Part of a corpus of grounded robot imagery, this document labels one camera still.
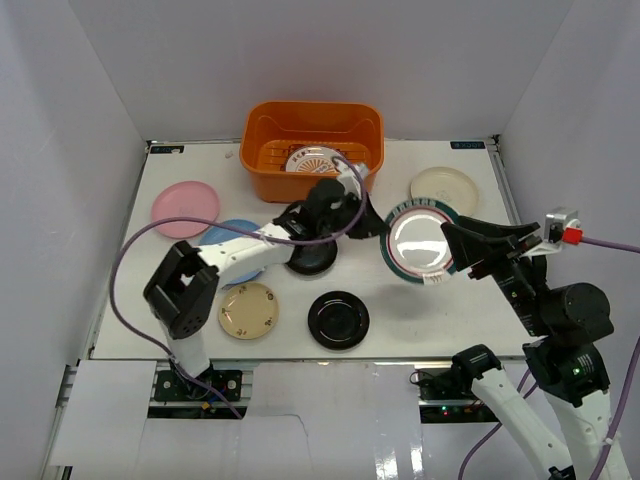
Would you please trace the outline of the black plate upper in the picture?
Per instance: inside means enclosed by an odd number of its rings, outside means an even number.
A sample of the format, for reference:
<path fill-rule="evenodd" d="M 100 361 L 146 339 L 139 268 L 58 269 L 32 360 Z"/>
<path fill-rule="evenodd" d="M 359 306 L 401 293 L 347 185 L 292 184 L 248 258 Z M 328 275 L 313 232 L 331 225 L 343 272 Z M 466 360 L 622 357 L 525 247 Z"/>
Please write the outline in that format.
<path fill-rule="evenodd" d="M 336 261 L 338 244 L 336 240 L 306 246 L 295 246 L 293 254 L 285 266 L 303 276 L 315 276 L 327 271 Z"/>

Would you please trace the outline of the green rimmed white plate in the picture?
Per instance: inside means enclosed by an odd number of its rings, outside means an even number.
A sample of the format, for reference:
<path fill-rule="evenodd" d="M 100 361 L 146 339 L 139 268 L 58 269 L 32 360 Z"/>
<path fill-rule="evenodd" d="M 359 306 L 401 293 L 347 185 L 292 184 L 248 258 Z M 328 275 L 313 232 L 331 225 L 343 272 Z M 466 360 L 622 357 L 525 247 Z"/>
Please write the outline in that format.
<path fill-rule="evenodd" d="M 457 222 L 458 213 L 439 200 L 417 197 L 401 202 L 385 219 L 382 258 L 404 281 L 426 286 L 447 282 L 456 266 L 441 227 Z"/>

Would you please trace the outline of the orange sunburst patterned plate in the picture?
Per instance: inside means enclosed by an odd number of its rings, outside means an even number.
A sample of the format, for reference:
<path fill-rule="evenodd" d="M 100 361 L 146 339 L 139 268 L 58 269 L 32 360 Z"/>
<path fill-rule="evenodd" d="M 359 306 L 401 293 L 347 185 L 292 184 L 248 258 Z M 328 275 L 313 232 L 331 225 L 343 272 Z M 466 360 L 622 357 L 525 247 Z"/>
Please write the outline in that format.
<path fill-rule="evenodd" d="M 339 155 L 337 150 L 326 146 L 303 146 L 289 155 L 284 171 L 305 174 L 337 173 L 333 158 Z"/>

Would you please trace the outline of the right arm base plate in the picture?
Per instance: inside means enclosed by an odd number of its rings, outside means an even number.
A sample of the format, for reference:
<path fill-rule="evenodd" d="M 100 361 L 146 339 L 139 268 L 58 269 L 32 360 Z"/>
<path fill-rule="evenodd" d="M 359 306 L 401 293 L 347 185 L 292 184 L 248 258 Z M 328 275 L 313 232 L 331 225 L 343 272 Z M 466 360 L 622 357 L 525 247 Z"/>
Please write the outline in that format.
<path fill-rule="evenodd" d="M 416 369 L 409 375 L 409 383 L 418 388 L 422 401 L 479 401 L 450 368 Z"/>

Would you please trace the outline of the corner label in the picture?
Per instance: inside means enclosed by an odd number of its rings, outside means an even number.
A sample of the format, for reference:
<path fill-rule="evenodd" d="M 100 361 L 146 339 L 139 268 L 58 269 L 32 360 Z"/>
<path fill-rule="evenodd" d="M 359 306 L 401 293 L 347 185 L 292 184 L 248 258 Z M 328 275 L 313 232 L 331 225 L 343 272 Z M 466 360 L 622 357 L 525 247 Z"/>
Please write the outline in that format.
<path fill-rule="evenodd" d="M 450 146 L 454 150 L 483 150 L 486 148 L 482 141 L 451 141 Z"/>
<path fill-rule="evenodd" d="M 183 145 L 152 145 L 149 154 L 181 154 L 184 152 Z"/>

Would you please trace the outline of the pink plate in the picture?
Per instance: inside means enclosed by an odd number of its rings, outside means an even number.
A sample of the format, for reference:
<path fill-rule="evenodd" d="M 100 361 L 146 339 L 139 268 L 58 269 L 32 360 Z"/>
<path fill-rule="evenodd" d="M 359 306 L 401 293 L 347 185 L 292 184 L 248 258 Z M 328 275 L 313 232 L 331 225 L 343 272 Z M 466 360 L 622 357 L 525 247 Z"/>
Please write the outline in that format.
<path fill-rule="evenodd" d="M 216 190 L 200 181 L 183 181 L 170 185 L 154 200 L 151 221 L 189 217 L 214 221 L 220 212 Z M 176 221 L 163 223 L 155 230 L 172 239 L 192 238 L 208 228 L 206 223 Z"/>

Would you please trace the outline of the right corner label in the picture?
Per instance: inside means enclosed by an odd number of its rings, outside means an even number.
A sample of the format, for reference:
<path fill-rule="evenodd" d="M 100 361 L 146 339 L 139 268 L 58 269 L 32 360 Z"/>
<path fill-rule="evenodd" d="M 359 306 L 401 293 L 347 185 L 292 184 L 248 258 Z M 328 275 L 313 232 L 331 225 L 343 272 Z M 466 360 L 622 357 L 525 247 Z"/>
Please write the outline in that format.
<path fill-rule="evenodd" d="M 482 141 L 451 141 L 450 146 L 454 150 L 483 150 L 486 148 Z"/>

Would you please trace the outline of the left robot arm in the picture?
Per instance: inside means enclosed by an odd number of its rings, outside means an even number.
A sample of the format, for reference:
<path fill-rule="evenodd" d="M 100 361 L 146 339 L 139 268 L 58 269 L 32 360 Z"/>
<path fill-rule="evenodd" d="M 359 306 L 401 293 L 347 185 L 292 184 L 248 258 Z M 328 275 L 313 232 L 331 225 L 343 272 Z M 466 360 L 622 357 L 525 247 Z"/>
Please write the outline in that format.
<path fill-rule="evenodd" d="M 260 229 L 226 242 L 193 247 L 175 243 L 143 290 L 151 312 L 163 327 L 177 387 L 199 399 L 211 387 L 211 361 L 200 330 L 207 322 L 217 290 L 251 271 L 285 264 L 304 246 L 378 237 L 389 230 L 366 192 L 322 180 L 306 199 L 293 202 Z"/>

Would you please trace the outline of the black plate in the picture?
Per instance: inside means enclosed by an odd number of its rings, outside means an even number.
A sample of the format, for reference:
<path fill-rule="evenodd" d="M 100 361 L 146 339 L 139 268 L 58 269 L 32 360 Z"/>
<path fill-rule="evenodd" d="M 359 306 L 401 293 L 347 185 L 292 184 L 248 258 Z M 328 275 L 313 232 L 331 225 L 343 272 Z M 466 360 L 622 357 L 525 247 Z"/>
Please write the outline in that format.
<path fill-rule="evenodd" d="M 346 291 L 330 291 L 312 303 L 307 323 L 312 337 L 321 346 L 345 351 L 364 340 L 370 316 L 359 297 Z"/>
<path fill-rule="evenodd" d="M 293 254 L 285 266 L 303 276 L 315 276 L 327 271 L 336 261 L 338 244 L 336 240 L 306 246 L 295 246 Z"/>

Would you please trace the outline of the blue plate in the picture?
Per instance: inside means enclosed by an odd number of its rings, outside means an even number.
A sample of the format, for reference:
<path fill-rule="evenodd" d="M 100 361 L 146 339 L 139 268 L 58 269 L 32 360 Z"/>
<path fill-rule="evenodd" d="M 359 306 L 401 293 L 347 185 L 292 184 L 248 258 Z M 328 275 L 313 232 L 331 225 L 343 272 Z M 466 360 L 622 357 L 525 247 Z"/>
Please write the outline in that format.
<path fill-rule="evenodd" d="M 221 227 L 211 227 L 207 230 L 204 235 L 201 237 L 199 246 L 208 246 L 219 243 L 224 243 L 229 240 L 233 240 L 240 237 L 240 234 L 236 231 L 225 229 L 225 226 L 230 226 L 234 228 L 238 228 L 243 231 L 257 231 L 260 229 L 260 226 L 255 222 L 246 219 L 234 218 L 230 220 L 223 221 L 221 223 Z M 262 273 L 261 270 L 254 270 L 252 272 L 248 272 L 247 274 L 237 277 L 229 281 L 225 287 L 230 288 L 235 285 L 243 284 L 249 281 L 254 280 Z"/>

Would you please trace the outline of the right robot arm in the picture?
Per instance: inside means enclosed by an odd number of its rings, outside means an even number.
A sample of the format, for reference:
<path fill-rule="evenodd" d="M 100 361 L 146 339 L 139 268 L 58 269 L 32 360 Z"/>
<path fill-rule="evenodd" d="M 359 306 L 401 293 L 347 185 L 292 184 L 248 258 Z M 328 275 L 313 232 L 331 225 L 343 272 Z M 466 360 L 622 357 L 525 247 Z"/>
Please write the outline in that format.
<path fill-rule="evenodd" d="M 478 398 L 526 455 L 539 479 L 628 479 L 619 444 L 624 412 L 639 355 L 632 355 L 618 405 L 596 341 L 614 331 L 606 294 L 589 283 L 551 289 L 546 258 L 585 238 L 576 212 L 558 208 L 538 223 L 506 226 L 462 216 L 445 223 L 457 270 L 473 280 L 492 278 L 532 337 L 525 361 L 553 409 L 564 435 L 558 439 L 509 382 L 503 365 L 485 345 L 452 358 L 453 390 Z"/>

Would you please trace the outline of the black plate lower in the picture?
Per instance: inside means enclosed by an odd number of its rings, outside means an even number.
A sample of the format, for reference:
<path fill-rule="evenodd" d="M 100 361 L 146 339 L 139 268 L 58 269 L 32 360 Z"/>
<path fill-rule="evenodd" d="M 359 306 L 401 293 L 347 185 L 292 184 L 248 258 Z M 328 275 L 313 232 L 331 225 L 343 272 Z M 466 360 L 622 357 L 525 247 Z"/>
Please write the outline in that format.
<path fill-rule="evenodd" d="M 359 297 L 346 291 L 330 291 L 312 303 L 307 323 L 312 337 L 321 346 L 345 351 L 364 340 L 370 316 Z"/>

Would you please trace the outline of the cream bear plate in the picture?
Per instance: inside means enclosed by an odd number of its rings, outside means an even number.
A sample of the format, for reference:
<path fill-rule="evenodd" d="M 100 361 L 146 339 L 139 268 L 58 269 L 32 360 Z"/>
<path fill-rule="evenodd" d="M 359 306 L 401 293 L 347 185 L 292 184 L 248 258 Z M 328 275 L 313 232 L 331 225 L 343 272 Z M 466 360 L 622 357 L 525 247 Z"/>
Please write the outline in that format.
<path fill-rule="evenodd" d="M 450 167 L 432 167 L 411 181 L 412 198 L 432 198 L 449 205 L 458 214 L 473 216 L 480 203 L 476 183 L 463 172 Z"/>

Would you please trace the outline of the left corner label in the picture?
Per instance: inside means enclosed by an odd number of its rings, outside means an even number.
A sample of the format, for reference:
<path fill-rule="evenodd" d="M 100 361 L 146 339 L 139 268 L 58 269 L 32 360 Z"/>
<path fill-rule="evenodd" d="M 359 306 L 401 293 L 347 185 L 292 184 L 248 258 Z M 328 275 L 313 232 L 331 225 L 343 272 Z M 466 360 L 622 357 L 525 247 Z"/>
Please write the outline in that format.
<path fill-rule="evenodd" d="M 149 154 L 181 154 L 184 152 L 183 145 L 152 145 Z"/>

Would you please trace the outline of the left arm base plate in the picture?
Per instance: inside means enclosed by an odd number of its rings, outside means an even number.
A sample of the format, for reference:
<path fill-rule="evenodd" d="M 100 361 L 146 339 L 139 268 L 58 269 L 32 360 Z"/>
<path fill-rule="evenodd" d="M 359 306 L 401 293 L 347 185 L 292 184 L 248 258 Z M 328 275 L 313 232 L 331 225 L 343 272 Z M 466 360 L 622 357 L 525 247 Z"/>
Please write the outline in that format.
<path fill-rule="evenodd" d="M 200 379 L 220 392 L 229 402 L 241 399 L 243 372 L 241 370 L 214 370 Z M 156 402 L 208 401 L 220 402 L 211 390 L 185 380 L 173 370 L 157 372 L 152 399 Z"/>

